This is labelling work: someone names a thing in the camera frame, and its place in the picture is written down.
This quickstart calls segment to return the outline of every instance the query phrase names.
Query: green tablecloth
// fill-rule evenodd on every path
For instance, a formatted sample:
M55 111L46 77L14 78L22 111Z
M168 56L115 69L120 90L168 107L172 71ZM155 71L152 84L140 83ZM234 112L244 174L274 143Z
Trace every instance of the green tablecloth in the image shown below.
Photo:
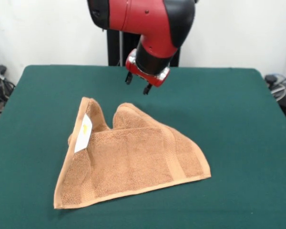
M286 228L286 119L252 69L172 69L143 95L120 67L29 66L0 118L0 228ZM212 178L54 210L83 96L107 122L134 103L194 140Z

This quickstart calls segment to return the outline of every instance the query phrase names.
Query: red robot arm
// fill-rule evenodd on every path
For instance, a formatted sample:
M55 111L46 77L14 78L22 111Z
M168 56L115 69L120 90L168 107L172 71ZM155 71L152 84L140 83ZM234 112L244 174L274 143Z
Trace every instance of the red robot arm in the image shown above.
M132 73L160 86L168 76L169 62L185 41L194 21L195 0L88 0L93 22L103 29L141 34L127 58Z

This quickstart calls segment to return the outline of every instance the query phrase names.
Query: white wall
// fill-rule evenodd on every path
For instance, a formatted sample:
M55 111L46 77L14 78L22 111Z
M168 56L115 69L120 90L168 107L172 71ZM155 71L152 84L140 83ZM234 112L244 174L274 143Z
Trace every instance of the white wall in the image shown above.
M200 0L180 64L286 75L286 0Z
M14 82L29 64L107 65L106 33L86 0L0 0L0 63ZM180 65L286 74L286 0L200 0Z
M0 63L14 82L30 64L107 65L106 32L86 0L0 0Z

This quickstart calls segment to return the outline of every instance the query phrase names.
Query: towel label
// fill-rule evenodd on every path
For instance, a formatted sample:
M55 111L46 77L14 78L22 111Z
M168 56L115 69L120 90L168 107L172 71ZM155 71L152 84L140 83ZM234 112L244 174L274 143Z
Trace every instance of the towel label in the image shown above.
M87 114L85 114L84 118L82 119L81 129L75 143L75 149L74 149L75 154L87 148L91 131L92 131L92 122L90 118L87 116Z

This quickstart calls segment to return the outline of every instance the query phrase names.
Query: towel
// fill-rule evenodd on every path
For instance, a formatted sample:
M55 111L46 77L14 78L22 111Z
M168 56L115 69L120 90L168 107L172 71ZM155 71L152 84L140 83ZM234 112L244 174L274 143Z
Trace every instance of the towel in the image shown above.
M54 208L101 201L211 177L201 149L176 129L121 104L113 129L100 105L82 98L54 192Z

